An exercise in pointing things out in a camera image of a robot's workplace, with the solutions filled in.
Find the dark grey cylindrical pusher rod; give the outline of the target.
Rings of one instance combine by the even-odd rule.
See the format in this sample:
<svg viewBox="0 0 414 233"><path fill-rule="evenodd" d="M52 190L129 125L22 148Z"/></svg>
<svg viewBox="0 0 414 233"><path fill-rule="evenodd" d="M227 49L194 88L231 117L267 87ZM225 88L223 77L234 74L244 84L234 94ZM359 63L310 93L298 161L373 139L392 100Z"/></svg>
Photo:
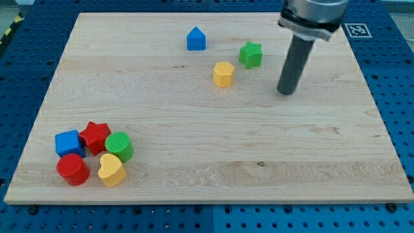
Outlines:
<svg viewBox="0 0 414 233"><path fill-rule="evenodd" d="M313 44L314 40L293 35L277 86L279 93L291 95L295 92Z"/></svg>

